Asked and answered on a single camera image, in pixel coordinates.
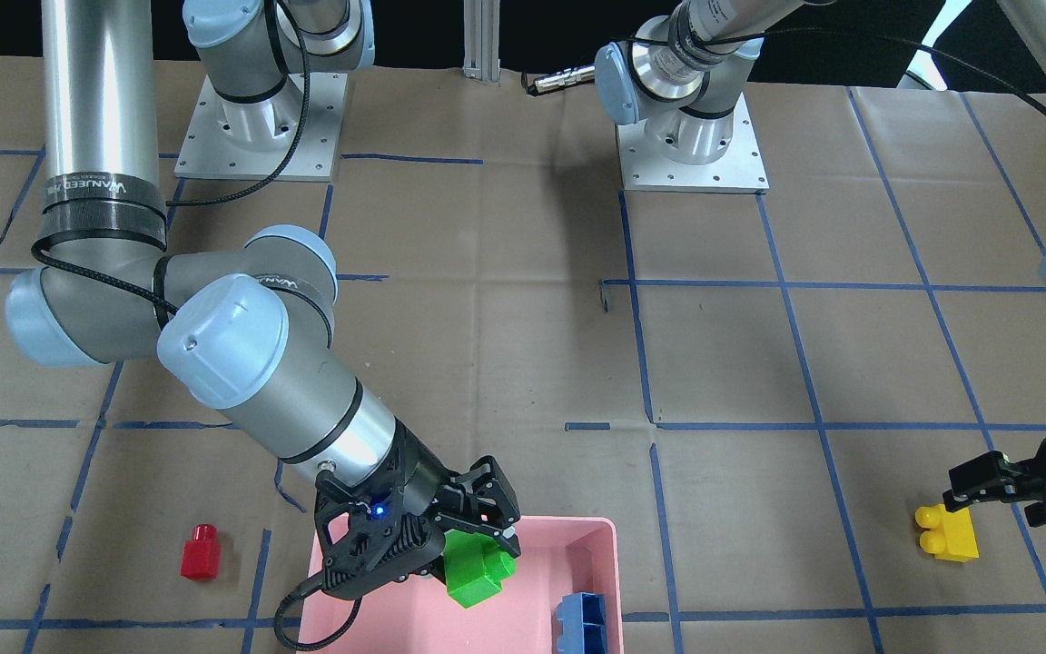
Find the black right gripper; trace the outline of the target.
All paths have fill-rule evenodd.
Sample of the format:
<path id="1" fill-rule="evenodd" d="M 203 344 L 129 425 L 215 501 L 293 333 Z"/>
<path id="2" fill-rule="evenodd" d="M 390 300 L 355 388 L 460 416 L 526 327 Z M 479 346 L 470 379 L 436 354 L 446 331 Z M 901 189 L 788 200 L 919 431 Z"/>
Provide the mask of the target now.
<path id="1" fill-rule="evenodd" d="M 315 488 L 323 563 L 315 579 L 334 599 L 361 599 L 425 568 L 447 583 L 444 531 L 481 534 L 520 555 L 518 495 L 498 460 L 486 455 L 451 472 L 401 421 L 389 454 L 361 484 L 346 488 L 321 471 Z"/>

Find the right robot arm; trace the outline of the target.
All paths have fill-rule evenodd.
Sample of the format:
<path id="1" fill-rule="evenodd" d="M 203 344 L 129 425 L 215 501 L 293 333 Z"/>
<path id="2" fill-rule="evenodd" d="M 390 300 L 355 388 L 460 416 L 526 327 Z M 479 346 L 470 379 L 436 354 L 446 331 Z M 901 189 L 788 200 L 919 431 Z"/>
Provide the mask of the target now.
<path id="1" fill-rule="evenodd" d="M 337 265 L 270 226 L 237 250 L 170 256 L 146 1 L 42 4 L 47 144 L 32 254 L 5 322 L 45 367 L 156 357 L 200 404 L 315 484 L 322 568 L 288 593 L 360 601 L 409 576 L 459 579 L 450 531 L 507 572 L 520 512 L 494 457 L 452 471 L 337 359 Z"/>

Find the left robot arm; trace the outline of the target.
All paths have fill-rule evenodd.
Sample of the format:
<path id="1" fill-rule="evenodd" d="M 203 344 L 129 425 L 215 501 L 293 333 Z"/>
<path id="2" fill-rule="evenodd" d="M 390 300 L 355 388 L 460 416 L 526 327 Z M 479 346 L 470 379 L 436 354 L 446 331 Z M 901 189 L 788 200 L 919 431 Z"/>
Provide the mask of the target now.
<path id="1" fill-rule="evenodd" d="M 782 62 L 794 70 L 779 72 L 779 78 L 827 82 L 825 64 L 800 62 L 800 55 L 839 54 L 847 58 L 840 80 L 873 72 L 893 80 L 895 63 L 922 53 L 946 61 L 963 77 L 982 78 L 1046 119 L 1046 1 L 997 3 L 1028 50 L 1033 72 L 1025 74 L 967 61 L 918 36 L 881 33 L 876 20 L 860 26 L 796 20 L 797 14 L 823 7 L 822 1 L 680 1 L 669 14 L 650 18 L 597 51 L 598 99 L 614 125 L 644 125 L 659 140 L 664 160 L 711 164 L 729 148 L 732 113 L 753 62 L 781 43 Z M 1028 460 L 1011 463 L 994 451 L 951 468 L 943 493 L 948 512 L 988 501 L 1022 502 L 1028 524 L 1046 529 L 1046 438 Z"/>

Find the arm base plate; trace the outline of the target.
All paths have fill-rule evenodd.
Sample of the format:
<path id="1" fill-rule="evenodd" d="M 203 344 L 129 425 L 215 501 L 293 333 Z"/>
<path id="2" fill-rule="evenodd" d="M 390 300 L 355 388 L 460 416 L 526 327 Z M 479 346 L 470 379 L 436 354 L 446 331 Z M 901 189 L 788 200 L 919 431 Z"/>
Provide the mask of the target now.
<path id="1" fill-rule="evenodd" d="M 619 125 L 616 141 L 627 191 L 764 194 L 771 187 L 743 96 L 718 119 L 677 109 Z"/>
<path id="2" fill-rule="evenodd" d="M 346 108 L 347 74 L 315 72 L 301 140 L 279 181 L 329 182 Z M 273 98 L 237 104 L 217 94 L 204 80 L 178 156 L 175 173 L 204 181 L 260 181 L 277 170 L 299 122 L 299 74 Z"/>

